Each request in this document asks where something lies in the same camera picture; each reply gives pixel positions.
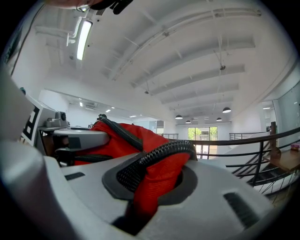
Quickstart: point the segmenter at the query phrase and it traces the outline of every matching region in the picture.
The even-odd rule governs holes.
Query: red object
[[[143,127],[120,124],[130,133],[143,140],[143,150],[150,152],[160,145],[169,142],[162,136],[153,133]],[[99,148],[83,151],[80,154],[104,154],[119,158],[139,151],[127,143],[123,138],[117,135],[108,125],[97,122],[91,129],[93,131],[106,132],[110,141]],[[183,165],[188,161],[189,154],[179,153],[167,157],[163,161],[147,168],[145,178],[138,186],[135,197],[134,207],[136,214],[144,219],[152,217],[158,207],[158,198],[171,191],[174,188],[177,177],[181,172]],[[85,162],[75,161],[75,165],[86,164]]]

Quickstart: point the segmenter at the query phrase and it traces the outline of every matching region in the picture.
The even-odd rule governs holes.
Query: red fabric
[[[143,140],[143,149],[146,152],[150,152],[168,142],[164,137],[143,127],[125,123],[121,123],[120,125]],[[104,146],[84,151],[80,154],[104,154],[112,156],[113,158],[119,158],[139,152],[119,137],[119,135],[112,131],[105,123],[97,122],[91,130],[106,132],[111,139]],[[134,197],[134,207],[139,217],[147,219],[154,215],[158,207],[158,197],[168,193],[174,188],[182,166],[188,159],[189,155],[187,153],[180,153],[167,157],[163,161],[147,168],[145,178],[138,186]],[[81,163],[82,162],[76,161],[75,164],[80,165]]]

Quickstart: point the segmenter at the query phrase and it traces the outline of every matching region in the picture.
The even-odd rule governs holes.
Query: wooden table
[[[292,172],[300,168],[300,151],[287,150],[281,152],[280,158],[270,160],[270,155],[263,157],[273,165],[281,168],[286,172]]]

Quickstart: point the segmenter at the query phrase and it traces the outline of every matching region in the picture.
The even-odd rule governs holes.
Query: red bag
[[[143,127],[120,124],[124,129],[143,140],[143,150],[150,152],[160,145],[169,142],[162,136],[153,133]],[[113,158],[119,158],[139,151],[116,134],[108,125],[99,121],[91,129],[103,131],[110,136],[110,141],[99,148],[86,150],[83,154],[102,154]],[[152,217],[158,207],[158,198],[170,192],[176,183],[177,177],[183,165],[188,161],[189,154],[179,153],[165,158],[155,165],[147,167],[147,172],[135,191],[134,206],[141,218]],[[75,161],[75,165],[87,164],[86,162]]]

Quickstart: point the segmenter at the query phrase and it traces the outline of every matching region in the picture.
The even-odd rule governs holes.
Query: ceiling light
[[[230,113],[231,112],[231,109],[229,107],[225,107],[223,109],[223,113]]]
[[[90,32],[90,28],[92,27],[92,23],[89,21],[85,21],[83,23],[80,37],[79,37],[79,42],[78,42],[78,50],[77,50],[77,59],[82,60],[83,59],[83,52],[85,49],[85,44],[88,39],[88,35]]]
[[[183,119],[183,117],[181,115],[177,115],[175,119]]]

